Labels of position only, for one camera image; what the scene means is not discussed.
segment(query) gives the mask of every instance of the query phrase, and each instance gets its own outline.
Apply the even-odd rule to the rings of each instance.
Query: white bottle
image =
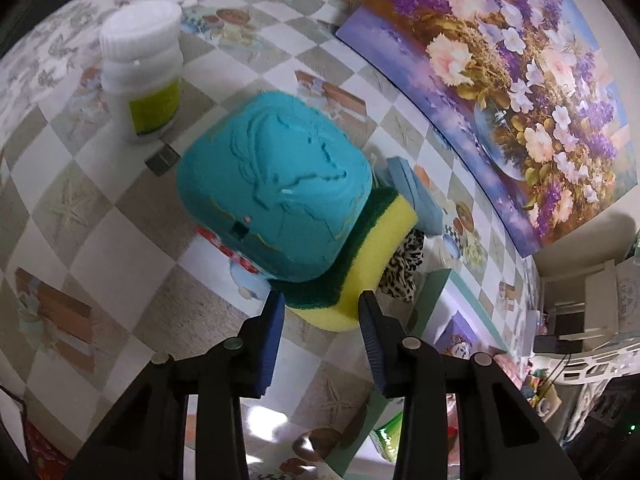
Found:
[[[116,131],[132,142],[157,139],[178,113],[181,15],[171,0],[140,0],[100,31],[102,88]]]

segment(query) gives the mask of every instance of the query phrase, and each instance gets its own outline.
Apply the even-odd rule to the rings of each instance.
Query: teal plastic container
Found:
[[[334,262],[371,190],[362,152],[299,99],[265,92],[203,134],[177,168],[203,227],[270,278],[306,282]]]

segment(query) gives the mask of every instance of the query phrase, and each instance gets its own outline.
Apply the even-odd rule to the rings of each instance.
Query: bottle cap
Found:
[[[182,9],[171,0],[139,0],[118,10],[100,30],[102,56],[131,62],[162,52],[178,38]]]

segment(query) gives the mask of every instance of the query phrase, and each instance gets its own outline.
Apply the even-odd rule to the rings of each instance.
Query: screw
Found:
[[[225,340],[224,346],[227,350],[238,350],[242,348],[242,339],[239,337],[230,337]]]
[[[402,339],[402,346],[409,350],[417,350],[422,342],[417,337],[405,337]]]
[[[474,355],[474,361],[476,361],[480,366],[488,366],[493,362],[493,359],[489,354],[478,352]]]
[[[151,356],[151,362],[157,366],[163,365],[171,357],[167,352],[156,352]]]

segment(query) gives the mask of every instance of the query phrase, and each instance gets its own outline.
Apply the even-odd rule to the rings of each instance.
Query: canvas painting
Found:
[[[337,35],[458,152],[523,256],[637,183],[606,53],[573,0],[366,0]]]

